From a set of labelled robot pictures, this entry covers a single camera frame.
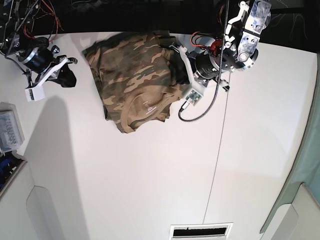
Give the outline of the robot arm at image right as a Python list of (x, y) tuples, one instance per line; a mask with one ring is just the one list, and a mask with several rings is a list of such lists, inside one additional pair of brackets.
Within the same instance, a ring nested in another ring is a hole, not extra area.
[(214, 31), (196, 31), (190, 35), (191, 51), (182, 44), (170, 48), (184, 52), (186, 62), (177, 57), (174, 74), (177, 83), (198, 90), (215, 81), (227, 92), (229, 83), (221, 78), (225, 72), (246, 70), (254, 66), (262, 31), (271, 20), (268, 0), (220, 0), (215, 6)]

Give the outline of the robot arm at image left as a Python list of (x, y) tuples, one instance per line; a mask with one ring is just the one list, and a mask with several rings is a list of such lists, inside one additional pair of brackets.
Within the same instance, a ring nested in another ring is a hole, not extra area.
[[(36, 21), (52, 17), (45, 23), (49, 36), (33, 33)], [(53, 82), (63, 88), (73, 88), (77, 79), (70, 64), (77, 59), (60, 55), (53, 42), (62, 29), (55, 7), (50, 0), (2, 0), (0, 2), (0, 54), (13, 62), (27, 77), (29, 87), (41, 80)]]

